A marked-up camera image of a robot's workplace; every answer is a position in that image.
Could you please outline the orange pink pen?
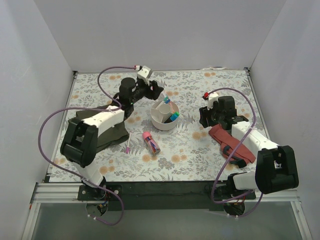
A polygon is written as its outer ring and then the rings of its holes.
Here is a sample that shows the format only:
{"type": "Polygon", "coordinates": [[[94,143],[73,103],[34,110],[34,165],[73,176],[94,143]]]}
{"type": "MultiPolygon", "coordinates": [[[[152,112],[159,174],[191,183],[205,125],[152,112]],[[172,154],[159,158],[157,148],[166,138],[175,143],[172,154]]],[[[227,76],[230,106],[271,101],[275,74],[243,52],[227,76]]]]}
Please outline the orange pink pen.
{"type": "Polygon", "coordinates": [[[174,114],[174,113],[175,113],[175,109],[174,109],[174,107],[173,107],[173,103],[170,102],[169,105],[170,105],[171,113],[174,114]]]}

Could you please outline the white round organizer container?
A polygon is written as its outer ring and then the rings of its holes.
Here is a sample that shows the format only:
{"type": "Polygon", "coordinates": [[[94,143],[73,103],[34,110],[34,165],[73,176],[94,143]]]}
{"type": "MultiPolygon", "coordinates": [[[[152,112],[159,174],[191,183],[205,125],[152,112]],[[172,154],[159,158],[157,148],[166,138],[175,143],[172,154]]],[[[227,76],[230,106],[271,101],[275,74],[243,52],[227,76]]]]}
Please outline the white round organizer container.
{"type": "Polygon", "coordinates": [[[180,110],[179,107],[173,102],[170,101],[168,104],[164,103],[163,100],[156,101],[150,110],[151,122],[155,128],[161,131],[169,131],[176,127],[178,121],[180,120],[180,110]],[[170,116],[173,115],[171,113],[171,107],[169,103],[172,103],[175,112],[179,112],[179,117],[170,123],[164,123],[170,116]]]}

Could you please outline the blue black highlighter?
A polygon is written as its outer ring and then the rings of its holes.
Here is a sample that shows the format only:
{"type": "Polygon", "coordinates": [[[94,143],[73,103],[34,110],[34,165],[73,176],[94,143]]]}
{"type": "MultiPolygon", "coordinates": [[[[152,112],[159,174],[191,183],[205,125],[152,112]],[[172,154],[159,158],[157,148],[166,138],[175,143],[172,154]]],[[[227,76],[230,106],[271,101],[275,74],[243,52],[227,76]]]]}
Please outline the blue black highlighter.
{"type": "Polygon", "coordinates": [[[172,115],[170,116],[167,120],[164,121],[165,124],[168,124],[168,123],[171,123],[171,122],[174,122],[179,116],[176,116],[176,115],[172,115]]]}

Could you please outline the pink capped marker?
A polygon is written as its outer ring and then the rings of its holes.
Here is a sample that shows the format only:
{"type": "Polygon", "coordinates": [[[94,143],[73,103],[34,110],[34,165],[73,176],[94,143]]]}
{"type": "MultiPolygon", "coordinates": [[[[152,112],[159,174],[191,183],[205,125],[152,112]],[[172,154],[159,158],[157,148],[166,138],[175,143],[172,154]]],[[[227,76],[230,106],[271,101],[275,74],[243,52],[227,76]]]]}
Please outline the pink capped marker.
{"type": "Polygon", "coordinates": [[[128,154],[130,152],[130,141],[131,141],[131,137],[132,137],[132,132],[129,133],[129,137],[127,140],[127,146],[126,146],[126,150],[125,153],[128,154]]]}

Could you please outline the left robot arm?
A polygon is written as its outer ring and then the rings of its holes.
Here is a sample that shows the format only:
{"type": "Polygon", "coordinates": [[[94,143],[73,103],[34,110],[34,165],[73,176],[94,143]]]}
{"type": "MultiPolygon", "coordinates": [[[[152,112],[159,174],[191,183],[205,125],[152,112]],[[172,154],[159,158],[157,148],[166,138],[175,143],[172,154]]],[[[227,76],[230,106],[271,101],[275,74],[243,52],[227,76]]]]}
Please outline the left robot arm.
{"type": "Polygon", "coordinates": [[[107,193],[106,179],[95,164],[96,154],[107,147],[100,142],[102,136],[115,144],[127,140],[128,134],[121,134],[121,130],[134,111],[134,103],[142,98],[157,100],[163,91],[155,80],[126,77],[121,80],[111,104],[88,110],[88,117],[69,119],[60,153],[76,167],[95,200],[103,199],[107,193]]]}

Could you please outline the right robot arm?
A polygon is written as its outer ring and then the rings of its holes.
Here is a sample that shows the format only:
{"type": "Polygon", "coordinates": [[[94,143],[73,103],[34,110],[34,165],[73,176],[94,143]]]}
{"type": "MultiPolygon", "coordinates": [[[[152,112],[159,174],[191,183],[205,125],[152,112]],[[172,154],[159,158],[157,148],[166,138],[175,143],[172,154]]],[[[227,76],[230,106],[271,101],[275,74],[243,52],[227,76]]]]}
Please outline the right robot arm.
{"type": "Polygon", "coordinates": [[[255,164],[255,170],[232,173],[215,193],[237,199],[245,191],[263,194],[294,189],[299,185],[294,150],[280,146],[252,128],[249,120],[237,114],[232,96],[205,93],[207,106],[199,109],[200,124],[220,145],[222,155],[240,169],[255,164]]]}

